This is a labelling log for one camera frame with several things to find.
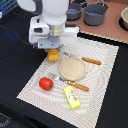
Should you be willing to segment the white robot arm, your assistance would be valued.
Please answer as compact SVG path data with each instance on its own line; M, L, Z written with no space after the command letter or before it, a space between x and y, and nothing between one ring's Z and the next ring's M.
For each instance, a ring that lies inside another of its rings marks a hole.
M30 20L30 44L39 49L51 49L76 42L79 27L66 26L69 0L16 1L22 9L35 14Z

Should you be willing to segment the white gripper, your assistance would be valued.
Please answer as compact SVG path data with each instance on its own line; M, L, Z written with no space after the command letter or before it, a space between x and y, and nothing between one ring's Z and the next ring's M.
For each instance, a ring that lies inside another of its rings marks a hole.
M79 30L76 25L48 25L41 16L35 16L30 20L29 43L38 49L59 48L63 44L75 43Z

